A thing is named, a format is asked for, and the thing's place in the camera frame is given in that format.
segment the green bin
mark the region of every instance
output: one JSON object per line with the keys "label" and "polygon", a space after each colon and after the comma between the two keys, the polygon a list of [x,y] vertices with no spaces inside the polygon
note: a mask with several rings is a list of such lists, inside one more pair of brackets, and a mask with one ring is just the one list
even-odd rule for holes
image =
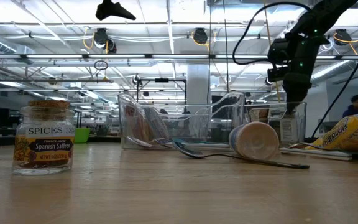
{"label": "green bin", "polygon": [[76,128],[74,135],[74,143],[86,143],[90,136],[90,128]]}

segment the table surface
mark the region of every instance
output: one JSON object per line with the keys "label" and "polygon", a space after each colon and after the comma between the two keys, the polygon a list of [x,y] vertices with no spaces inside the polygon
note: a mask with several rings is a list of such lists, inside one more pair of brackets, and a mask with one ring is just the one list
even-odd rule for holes
{"label": "table surface", "polygon": [[176,151],[76,144],[71,171],[12,175],[0,147],[0,223],[358,223],[358,161],[310,170],[196,160]]}

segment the snack bag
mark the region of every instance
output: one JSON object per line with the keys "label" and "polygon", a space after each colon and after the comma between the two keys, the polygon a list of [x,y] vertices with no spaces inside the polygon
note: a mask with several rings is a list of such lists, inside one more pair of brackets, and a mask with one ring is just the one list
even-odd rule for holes
{"label": "snack bag", "polygon": [[343,118],[313,145],[325,149],[358,152],[358,115]]}

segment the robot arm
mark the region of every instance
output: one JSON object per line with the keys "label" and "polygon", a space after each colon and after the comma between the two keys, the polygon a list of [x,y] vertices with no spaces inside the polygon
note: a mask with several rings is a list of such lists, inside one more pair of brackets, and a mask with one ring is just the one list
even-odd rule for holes
{"label": "robot arm", "polygon": [[285,38],[275,39],[268,59],[279,68],[268,70],[270,82],[283,81],[287,93],[288,112],[305,99],[311,88],[310,78],[320,45],[329,44],[324,34],[335,25],[341,14],[357,0],[322,0],[304,13]]}

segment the spoon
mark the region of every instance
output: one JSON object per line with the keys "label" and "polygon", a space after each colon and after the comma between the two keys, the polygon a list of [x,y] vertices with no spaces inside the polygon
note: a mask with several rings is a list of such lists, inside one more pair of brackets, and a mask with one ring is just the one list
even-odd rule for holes
{"label": "spoon", "polygon": [[229,154],[204,155],[202,152],[191,150],[188,147],[186,147],[184,144],[182,144],[180,142],[176,142],[176,141],[173,142],[173,147],[175,149],[178,149],[184,155],[192,157],[194,159],[205,159],[205,158],[211,157],[211,156],[226,156],[226,157],[230,157],[230,158],[242,159],[242,160],[253,162],[256,164],[264,164],[264,165],[268,165],[268,166],[285,167],[285,168],[292,168],[292,169],[309,169],[310,168],[309,165],[301,165],[301,164],[297,165],[297,164],[287,164],[287,163],[283,163],[283,162],[265,161],[265,160],[260,160],[260,159],[251,159],[251,158],[245,158],[245,157],[234,156],[234,155],[229,155]]}

